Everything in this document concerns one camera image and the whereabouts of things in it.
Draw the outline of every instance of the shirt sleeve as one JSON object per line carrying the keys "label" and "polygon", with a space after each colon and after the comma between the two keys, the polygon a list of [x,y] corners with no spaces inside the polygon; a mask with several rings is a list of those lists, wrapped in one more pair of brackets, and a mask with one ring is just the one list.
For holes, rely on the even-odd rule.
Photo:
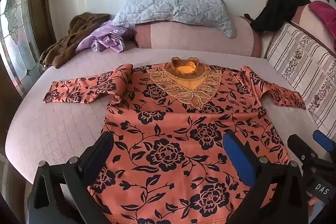
{"label": "shirt sleeve", "polygon": [[260,100],[262,95],[268,92],[273,102],[278,106],[288,106],[306,109],[301,95],[296,91],[285,89],[279,85],[267,82],[256,75],[249,67],[241,67],[243,78],[253,94]]}
{"label": "shirt sleeve", "polygon": [[43,102],[89,104],[103,94],[112,94],[111,103],[118,104],[127,88],[132,68],[132,64],[125,64],[101,75],[53,82]]}

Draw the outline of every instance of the purple floral cloth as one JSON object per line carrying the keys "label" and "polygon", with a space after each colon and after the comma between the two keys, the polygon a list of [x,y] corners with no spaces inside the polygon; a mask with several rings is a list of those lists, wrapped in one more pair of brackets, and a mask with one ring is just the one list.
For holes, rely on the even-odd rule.
{"label": "purple floral cloth", "polygon": [[112,48],[116,52],[122,52],[125,44],[122,36],[129,36],[130,25],[114,26],[112,20],[104,22],[98,29],[94,30],[89,36],[85,37],[76,48],[76,54],[86,48],[93,51],[104,51]]}

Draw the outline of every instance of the stained glass window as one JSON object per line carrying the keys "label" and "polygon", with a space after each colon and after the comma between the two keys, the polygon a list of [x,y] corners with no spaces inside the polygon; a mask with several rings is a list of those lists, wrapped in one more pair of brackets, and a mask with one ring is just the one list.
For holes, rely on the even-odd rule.
{"label": "stained glass window", "polygon": [[43,73],[29,19],[27,0],[0,0],[0,55],[24,97]]}

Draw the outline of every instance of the brown cloth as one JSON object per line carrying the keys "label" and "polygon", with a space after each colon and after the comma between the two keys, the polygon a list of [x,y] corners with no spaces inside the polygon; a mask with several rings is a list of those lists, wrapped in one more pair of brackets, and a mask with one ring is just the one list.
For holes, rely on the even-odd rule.
{"label": "brown cloth", "polygon": [[109,14],[83,13],[75,16],[70,22],[68,35],[41,54],[40,64],[55,66],[58,69],[75,56],[78,44],[85,37],[109,20]]}

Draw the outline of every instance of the blue gripper pad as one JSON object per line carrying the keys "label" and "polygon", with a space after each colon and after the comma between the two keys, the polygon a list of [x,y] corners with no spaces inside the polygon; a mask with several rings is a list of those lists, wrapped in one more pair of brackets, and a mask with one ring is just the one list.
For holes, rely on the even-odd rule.
{"label": "blue gripper pad", "polygon": [[253,187],[256,180],[256,172],[253,165],[242,151],[241,147],[243,146],[234,133],[229,132],[224,134],[223,147],[242,183],[249,187]]}
{"label": "blue gripper pad", "polygon": [[324,148],[327,152],[334,150],[334,142],[324,135],[320,130],[315,130],[313,139]]}

